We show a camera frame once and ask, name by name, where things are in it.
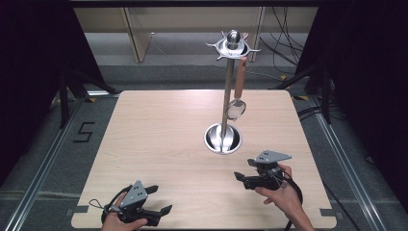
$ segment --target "cable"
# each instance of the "cable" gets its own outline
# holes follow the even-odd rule
[[[295,62],[297,63],[296,57],[299,59],[299,56],[297,55],[297,53],[296,53],[295,50],[293,49],[293,45],[292,45],[292,43],[291,43],[291,37],[289,36],[289,29],[288,29],[288,8],[287,8],[287,7],[284,7],[284,8],[283,8],[283,10],[284,10],[284,22],[283,22],[283,25],[282,25],[282,23],[281,23],[280,20],[279,20],[279,17],[278,17],[278,15],[277,15],[276,11],[275,11],[275,8],[272,7],[272,10],[273,10],[273,13],[274,13],[274,15],[275,15],[276,20],[278,21],[279,27],[280,27],[280,29],[281,29],[281,34],[279,35],[279,40],[280,40],[280,38],[282,37],[282,34],[283,34],[283,35],[285,36],[285,38],[287,39],[287,41],[288,41],[290,47],[291,47],[291,52],[292,52],[293,58],[294,58]]]
[[[272,51],[274,54],[280,56],[281,58],[283,58],[284,60],[288,61],[289,63],[293,64],[293,65],[297,65],[296,62],[292,61],[291,59],[289,59],[288,57],[286,57],[284,54],[280,53],[279,51],[277,51],[276,49],[270,47],[266,42],[264,42],[264,40],[259,37],[259,40],[270,50]]]

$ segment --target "wooden tabletop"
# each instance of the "wooden tabletop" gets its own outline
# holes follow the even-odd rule
[[[242,146],[219,155],[204,143],[204,133],[221,123],[223,90],[138,90],[123,92],[93,163],[78,206],[97,199],[102,205],[123,188],[141,180],[158,185],[144,208],[159,211],[160,229],[271,229],[288,220],[264,198],[245,190],[234,171],[256,175],[247,159],[264,149],[292,155],[282,164],[293,168],[302,189],[304,209],[316,228],[333,228],[334,217],[319,172],[290,95],[285,90],[245,90],[245,113],[230,121],[242,133]],[[102,210],[89,206],[76,213],[75,228],[101,227]]]

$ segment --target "floor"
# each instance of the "floor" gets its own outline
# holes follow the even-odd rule
[[[295,61],[293,50],[276,45],[272,36],[278,38],[279,34],[262,34],[261,38]],[[293,46],[301,50],[307,34],[291,37],[299,43]],[[135,63],[125,34],[87,34],[87,38],[105,81],[114,88],[223,88],[223,80],[214,76],[225,73],[226,61],[217,61],[214,47],[205,45],[217,42],[221,34],[153,34],[140,64]],[[283,78],[293,76],[294,64],[273,55],[262,43],[258,48],[261,51],[256,61],[248,65],[246,88],[270,89],[282,83]],[[293,96],[297,111],[305,112],[299,119],[336,212],[338,225],[334,230],[407,230],[408,215],[375,164],[365,159],[366,150],[336,107],[335,95],[330,107],[332,123],[328,125],[319,111],[308,110],[319,105],[319,95],[306,95],[306,82],[307,78],[287,91]],[[17,226],[15,230],[77,230],[70,225],[70,219],[116,100],[117,95],[94,96],[85,101],[72,98],[72,119],[62,130],[59,102],[50,106],[31,149],[0,189],[0,228],[7,228],[11,220]],[[84,136],[79,131],[90,132],[90,141],[81,142]]]

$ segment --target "human hand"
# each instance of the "human hand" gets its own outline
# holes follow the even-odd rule
[[[292,169],[290,167],[282,164],[279,164],[279,166],[282,171],[285,172],[285,178],[288,179],[292,177]],[[285,213],[285,216],[293,222],[298,230],[314,230],[311,221],[303,210],[296,191],[288,182],[284,181],[282,187],[276,191],[271,191],[264,187],[257,187],[255,188],[255,192],[267,197],[267,199],[264,200],[264,204],[274,203],[276,207]]]
[[[123,193],[116,201],[115,206],[119,207],[120,202],[125,197],[126,192]],[[141,218],[130,223],[123,223],[118,217],[117,213],[108,213],[105,222],[102,225],[101,231],[134,231],[147,224],[147,219]]]

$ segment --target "black cable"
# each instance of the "black cable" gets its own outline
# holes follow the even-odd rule
[[[283,45],[283,46],[286,46],[286,47],[288,47],[288,48],[291,48],[289,45],[278,41],[278,39],[276,39],[276,37],[275,37],[272,33],[270,33],[270,36],[271,36],[276,42],[278,42],[279,45]],[[297,51],[300,51],[300,52],[303,51],[303,49],[299,49],[299,48],[296,48],[296,47],[293,47],[293,49],[294,49],[294,50],[297,50]]]
[[[293,58],[294,58],[295,62],[297,63],[296,57],[299,59],[299,56],[297,55],[297,53],[293,49],[293,45],[291,43],[291,39],[290,39],[290,36],[289,36],[288,20],[287,20],[287,18],[288,18],[288,8],[284,7],[284,22],[283,22],[283,25],[280,22],[278,15],[276,14],[275,8],[272,7],[272,10],[273,10],[273,13],[275,15],[276,20],[278,21],[279,27],[281,29],[281,35],[279,36],[279,39],[281,38],[282,34],[285,36],[285,38],[287,39],[287,41],[288,41],[288,43],[289,43],[289,45],[291,47],[291,52],[292,52]]]
[[[289,37],[289,28],[288,28],[288,7],[284,7],[283,12],[284,12],[284,19],[285,19],[284,22],[283,22],[283,29],[286,27],[286,33],[285,33],[285,31],[284,31],[284,35],[285,35],[286,39],[288,40],[288,43],[289,43],[289,45],[290,45],[290,47],[291,47],[291,51],[292,51],[293,58],[295,59],[295,61],[296,61],[296,63],[297,63],[300,57],[297,55],[296,51],[293,49],[293,45],[292,45],[291,39],[290,39],[290,37]]]
[[[333,196],[333,198],[337,201],[337,203],[339,204],[339,206],[342,208],[342,210],[344,211],[345,215],[350,219],[351,223],[353,223],[354,228],[356,228],[357,231],[360,230],[360,228],[358,227],[357,223],[354,221],[354,219],[351,217],[351,215],[348,213],[348,211],[345,209],[345,207],[343,206],[343,204],[340,202],[339,198],[337,198],[336,195],[333,194],[333,192],[330,190],[330,188],[326,185],[326,183],[324,183],[324,181],[321,180],[321,182],[323,183],[323,186],[330,192],[330,194]]]
[[[289,59],[288,57],[286,57],[284,54],[280,53],[279,51],[277,51],[276,49],[270,47],[266,42],[264,42],[264,40],[262,38],[259,38],[259,40],[270,50],[272,51],[274,54],[280,56],[281,58],[283,58],[284,60],[288,61],[289,63],[293,64],[293,65],[297,65],[297,63],[295,63],[294,61],[292,61],[291,59]]]

